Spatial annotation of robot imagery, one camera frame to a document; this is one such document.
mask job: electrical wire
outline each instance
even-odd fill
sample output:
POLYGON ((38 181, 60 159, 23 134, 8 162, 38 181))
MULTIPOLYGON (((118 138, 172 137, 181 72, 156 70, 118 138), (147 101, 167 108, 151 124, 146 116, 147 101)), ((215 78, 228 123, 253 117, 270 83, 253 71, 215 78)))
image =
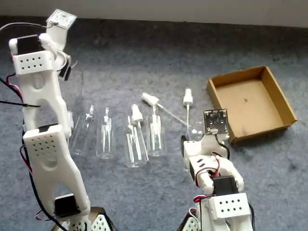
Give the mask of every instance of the electrical wire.
POLYGON ((197 218, 194 214, 192 214, 192 211, 197 212, 197 209, 195 209, 195 208, 189 208, 188 213, 189 213, 189 215, 190 215, 191 217, 193 217, 193 218, 198 222, 198 224, 199 224, 200 221, 198 220, 198 218, 197 218))
POLYGON ((189 104, 186 105, 187 108, 187 125, 186 125, 186 129, 187 129, 187 135, 188 135, 188 139, 191 140, 191 135, 189 132, 189 104))
POLYGON ((10 82, 10 77, 12 77, 12 76, 15 76, 15 73, 13 73, 13 74, 11 74, 11 75, 8 75, 8 76, 6 77, 6 83, 7 83, 8 85, 10 85, 11 87, 15 88, 15 90, 18 92, 18 96, 19 96, 20 98, 22 98, 21 91, 20 91, 19 87, 18 87, 17 85, 12 84, 12 83, 10 82))
POLYGON ((1 81, 5 86, 7 86, 9 89, 11 89, 11 90, 20 98, 20 100, 23 102, 22 96, 18 93, 18 91, 17 91, 14 87, 10 86, 10 85, 9 85, 5 80, 3 80, 2 78, 0 78, 0 81, 1 81))
POLYGON ((251 226, 252 226, 253 231, 256 231, 256 228, 255 228, 255 211, 254 211, 254 208, 252 207, 252 205, 250 203, 248 203, 248 205, 249 205, 250 212, 251 212, 251 226))
POLYGON ((22 145, 19 149, 19 153, 20 153, 20 156, 22 158, 22 160, 24 161, 25 165, 27 166, 29 172, 32 174, 32 168, 30 166, 30 163, 26 160, 26 158, 24 157, 23 153, 22 153, 22 149, 25 147, 25 145, 22 145))
POLYGON ((218 137, 217 137, 217 134, 215 134, 215 138, 216 138, 217 143, 218 143, 221 147, 223 147, 223 148, 225 148, 225 149, 227 150, 227 159, 230 160, 230 150, 229 150, 229 148, 228 148, 226 145, 224 145, 223 143, 220 143, 220 142, 219 142, 218 137))
POLYGON ((35 214, 35 219, 37 220, 37 221, 49 221, 50 219, 45 219, 45 220, 43 220, 43 219, 41 219, 41 218, 39 218, 39 215, 42 213, 42 210, 40 210, 39 212, 37 212, 36 214, 35 214))
POLYGON ((14 103, 14 102, 8 102, 8 101, 3 101, 3 100, 0 100, 0 103, 18 105, 18 106, 23 106, 23 107, 40 107, 39 105, 32 105, 32 104, 27 104, 27 103, 14 103))
POLYGON ((199 175, 202 171, 204 171, 204 170, 210 170, 210 169, 215 170, 215 172, 214 172, 212 175, 210 175, 210 178, 214 178, 214 177, 217 176, 217 174, 219 173, 220 161, 217 159, 216 156, 215 156, 215 158, 216 158, 216 162, 217 162, 217 164, 218 164, 218 167, 217 167, 217 168, 214 168, 214 167, 204 167, 204 168, 200 169, 199 171, 197 171, 197 173, 196 173, 196 175, 195 175, 195 178, 194 178, 194 182, 195 182, 195 184, 196 184, 197 187, 199 187, 198 175, 199 175))
POLYGON ((58 23, 54 23, 51 26, 43 26, 41 24, 37 24, 37 23, 23 23, 23 22, 16 22, 16 23, 8 23, 5 24, 4 26, 0 27, 0 32, 4 29, 7 29, 8 27, 12 27, 12 26, 31 26, 31 27, 42 27, 45 29, 51 28, 55 25, 58 25, 58 23))

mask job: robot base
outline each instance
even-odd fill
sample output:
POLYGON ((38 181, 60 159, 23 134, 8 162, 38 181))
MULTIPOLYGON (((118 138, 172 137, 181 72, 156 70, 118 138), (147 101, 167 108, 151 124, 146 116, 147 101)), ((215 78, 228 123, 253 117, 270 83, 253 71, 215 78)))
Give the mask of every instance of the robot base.
MULTIPOLYGON (((116 228, 112 221, 107 216, 104 208, 91 207, 89 219, 92 224, 92 231, 116 231, 116 228)), ((62 223, 65 228, 69 228, 69 222, 62 223)), ((54 226, 51 231, 62 231, 58 226, 54 226)))

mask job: white pump cap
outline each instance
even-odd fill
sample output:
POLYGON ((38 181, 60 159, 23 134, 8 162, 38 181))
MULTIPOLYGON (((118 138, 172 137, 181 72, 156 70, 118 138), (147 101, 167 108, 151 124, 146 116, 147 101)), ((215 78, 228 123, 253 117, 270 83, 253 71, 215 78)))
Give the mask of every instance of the white pump cap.
POLYGON ((159 101, 159 98, 149 95, 148 93, 145 92, 142 93, 141 99, 146 101, 150 106, 155 106, 159 101))
POLYGON ((131 111, 132 111, 131 119, 133 122, 138 123, 143 121, 142 113, 140 112, 138 105, 132 104, 131 111))
POLYGON ((187 105, 192 105, 193 103, 193 96, 192 96, 192 90, 187 88, 185 89, 185 95, 183 98, 183 105, 187 106, 187 105))

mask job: black wire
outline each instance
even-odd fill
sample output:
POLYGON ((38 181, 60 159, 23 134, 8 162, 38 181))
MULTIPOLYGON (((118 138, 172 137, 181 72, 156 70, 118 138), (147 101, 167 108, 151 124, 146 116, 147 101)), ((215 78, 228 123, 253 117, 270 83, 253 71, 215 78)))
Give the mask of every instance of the black wire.
POLYGON ((253 231, 256 231, 254 208, 252 207, 252 205, 250 203, 248 203, 248 204, 249 204, 249 208, 250 208, 250 211, 251 211, 251 226, 252 226, 253 231))
POLYGON ((230 160, 230 150, 229 150, 229 148, 226 146, 226 145, 224 145, 223 143, 220 143, 219 142, 219 140, 218 140, 218 137, 217 137, 217 134, 215 135, 215 138, 216 138, 216 141, 217 141, 217 143, 221 146, 221 147, 223 147, 223 148, 225 148, 226 150, 227 150, 227 159, 228 160, 230 160))
POLYGON ((202 201, 202 200, 199 201, 199 208, 200 208, 200 227, 201 227, 200 231, 202 231, 202 208, 201 208, 201 201, 202 201))
POLYGON ((18 105, 18 106, 24 106, 24 107, 40 107, 38 105, 31 105, 31 104, 27 104, 27 103, 14 103, 14 102, 2 101, 2 100, 0 100, 0 103, 18 105))
MULTIPOLYGON (((24 152, 25 152, 25 155, 26 155, 26 160, 27 160, 27 162, 29 163, 29 166, 30 166, 29 155, 28 155, 28 151, 27 151, 26 146, 24 146, 24 152)), ((40 200, 40 198, 39 198, 38 191, 37 191, 37 189, 36 189, 36 187, 35 187, 35 184, 34 184, 34 181, 33 181, 33 178, 32 178, 31 173, 29 173, 29 177, 30 177, 31 186, 32 186, 32 189, 33 189, 34 196, 35 196, 36 200, 38 201, 38 205, 39 205, 40 209, 42 210, 42 212, 43 212, 51 221, 53 221, 60 229, 62 229, 63 231, 68 231, 66 228, 64 228, 64 227, 60 224, 60 222, 58 222, 57 219, 55 219, 52 215, 50 215, 50 214, 46 211, 46 209, 44 208, 44 206, 43 206, 43 204, 42 204, 42 202, 41 202, 41 200, 40 200)))
POLYGON ((8 23, 2 27, 0 27, 0 32, 4 29, 7 29, 9 27, 13 27, 13 26, 30 26, 30 27, 36 27, 36 28, 45 28, 45 29, 48 29, 48 28, 51 28, 55 25, 58 25, 58 23, 54 23, 52 24, 51 26, 44 26, 44 25, 41 25, 41 24, 37 24, 37 23, 21 23, 21 22, 16 22, 16 23, 8 23))

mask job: red wire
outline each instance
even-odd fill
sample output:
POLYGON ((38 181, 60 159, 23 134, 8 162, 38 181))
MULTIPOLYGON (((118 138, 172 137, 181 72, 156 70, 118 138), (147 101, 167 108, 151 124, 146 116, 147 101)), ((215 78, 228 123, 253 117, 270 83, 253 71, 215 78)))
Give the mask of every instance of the red wire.
POLYGON ((21 156, 22 160, 24 161, 25 165, 28 167, 29 171, 32 173, 32 168, 31 168, 30 164, 28 163, 28 161, 26 160, 26 158, 24 157, 24 155, 22 153, 23 148, 24 148, 24 145, 21 146, 20 149, 19 149, 20 156, 21 156))
POLYGON ((48 220, 50 220, 50 219, 43 220, 43 219, 39 218, 39 214, 41 214, 41 212, 42 212, 42 210, 40 210, 39 212, 37 212, 35 214, 35 219, 36 220, 38 220, 38 221, 48 221, 48 220))
POLYGON ((20 98, 21 101, 22 101, 22 100, 23 100, 23 97, 22 97, 22 95, 21 95, 21 91, 20 91, 19 87, 18 87, 17 85, 12 84, 12 83, 10 82, 10 77, 12 77, 12 76, 15 76, 15 73, 13 73, 13 74, 11 74, 11 75, 8 75, 8 76, 6 77, 6 83, 9 84, 11 87, 14 87, 14 88, 15 88, 15 90, 17 91, 17 95, 19 96, 19 98, 20 98))
POLYGON ((204 170, 207 170, 207 169, 214 169, 215 172, 210 176, 210 178, 214 178, 218 173, 219 173, 219 168, 220 168, 220 162, 219 160, 217 159, 217 157, 215 156, 216 158, 216 161, 218 163, 218 167, 217 168, 213 168, 213 167, 204 167, 202 169, 200 169, 199 171, 197 171, 196 175, 195 175, 195 184, 197 187, 199 187, 199 183, 198 183, 198 174, 204 170))

